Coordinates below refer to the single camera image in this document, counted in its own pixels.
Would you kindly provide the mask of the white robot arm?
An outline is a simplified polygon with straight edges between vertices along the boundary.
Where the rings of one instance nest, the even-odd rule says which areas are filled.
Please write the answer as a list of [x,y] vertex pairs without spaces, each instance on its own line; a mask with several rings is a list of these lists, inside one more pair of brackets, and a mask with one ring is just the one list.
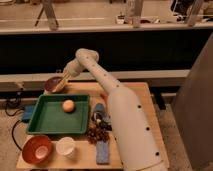
[[76,77],[87,69],[108,93],[108,112],[124,170],[168,171],[139,97],[102,68],[98,60],[96,51],[78,49],[75,58],[64,68],[62,80],[53,91],[61,90],[69,77]]

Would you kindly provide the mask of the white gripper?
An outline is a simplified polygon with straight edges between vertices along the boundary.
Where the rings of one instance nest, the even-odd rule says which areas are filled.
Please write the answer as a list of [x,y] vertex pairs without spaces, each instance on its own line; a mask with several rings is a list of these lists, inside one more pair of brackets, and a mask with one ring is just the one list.
[[78,76],[84,67],[79,63],[77,59],[74,59],[67,63],[63,70],[63,76],[55,77],[53,79],[53,92],[60,92],[65,88],[65,86],[69,83],[70,77]]

